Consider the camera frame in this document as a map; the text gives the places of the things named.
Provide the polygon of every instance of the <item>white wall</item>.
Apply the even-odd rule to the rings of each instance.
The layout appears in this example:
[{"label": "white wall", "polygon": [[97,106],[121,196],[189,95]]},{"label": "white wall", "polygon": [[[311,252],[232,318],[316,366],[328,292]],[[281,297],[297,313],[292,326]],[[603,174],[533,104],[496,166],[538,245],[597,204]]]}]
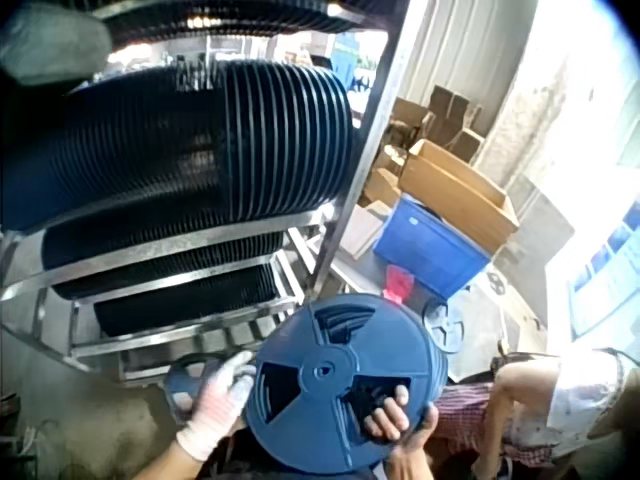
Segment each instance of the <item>white wall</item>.
[{"label": "white wall", "polygon": [[481,103],[487,135],[517,70],[537,0],[430,0],[400,96],[427,105],[434,85]]}]

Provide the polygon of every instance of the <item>person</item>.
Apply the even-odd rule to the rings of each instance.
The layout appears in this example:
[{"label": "person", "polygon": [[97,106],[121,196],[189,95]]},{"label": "person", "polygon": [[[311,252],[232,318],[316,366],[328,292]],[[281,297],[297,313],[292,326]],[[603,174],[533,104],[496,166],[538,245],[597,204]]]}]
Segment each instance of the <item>person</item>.
[{"label": "person", "polygon": [[[249,399],[255,376],[255,367],[247,365],[251,358],[250,352],[241,352],[206,380],[191,420],[167,450],[138,473],[136,480],[188,480],[200,474],[210,455],[231,432]],[[365,418],[364,426],[375,439],[396,442],[385,462],[389,480],[433,479],[424,445],[436,428],[438,410],[430,405],[421,424],[400,441],[409,429],[402,409],[408,401],[408,390],[397,387],[395,398],[386,398],[382,407]],[[288,478],[291,475],[304,476],[296,472],[289,473]]]},{"label": "person", "polygon": [[560,358],[511,363],[493,383],[445,387],[433,441],[450,454],[474,450],[478,480],[501,457],[550,467],[595,438],[639,430],[640,369],[625,355],[573,347]]}]

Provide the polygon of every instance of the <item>blue plastic reel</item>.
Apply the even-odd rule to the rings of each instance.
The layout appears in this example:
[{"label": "blue plastic reel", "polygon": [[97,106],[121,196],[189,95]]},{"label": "blue plastic reel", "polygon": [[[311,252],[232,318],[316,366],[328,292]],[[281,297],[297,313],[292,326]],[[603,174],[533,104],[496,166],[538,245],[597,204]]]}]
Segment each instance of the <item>blue plastic reel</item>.
[{"label": "blue plastic reel", "polygon": [[409,389],[415,427],[447,380],[447,358],[409,309],[366,294],[338,295],[295,312],[262,344],[247,422],[262,447],[298,470],[344,473],[392,445],[363,428],[394,389]]}]

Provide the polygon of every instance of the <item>red plastic object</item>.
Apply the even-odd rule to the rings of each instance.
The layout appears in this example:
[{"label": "red plastic object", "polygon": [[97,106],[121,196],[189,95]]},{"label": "red plastic object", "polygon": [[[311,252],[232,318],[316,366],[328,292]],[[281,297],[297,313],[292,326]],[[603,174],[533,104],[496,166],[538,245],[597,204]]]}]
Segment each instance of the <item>red plastic object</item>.
[{"label": "red plastic object", "polygon": [[382,296],[398,305],[409,296],[413,289],[413,275],[397,265],[387,267],[387,284]]}]

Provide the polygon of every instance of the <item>gray blurry object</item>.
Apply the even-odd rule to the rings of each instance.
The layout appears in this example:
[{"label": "gray blurry object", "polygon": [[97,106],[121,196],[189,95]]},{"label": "gray blurry object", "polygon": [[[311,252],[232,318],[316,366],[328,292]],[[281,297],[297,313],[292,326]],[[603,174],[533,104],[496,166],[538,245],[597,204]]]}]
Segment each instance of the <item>gray blurry object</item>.
[{"label": "gray blurry object", "polygon": [[0,32],[0,64],[24,86],[90,78],[104,69],[111,37],[98,19],[25,3]]}]

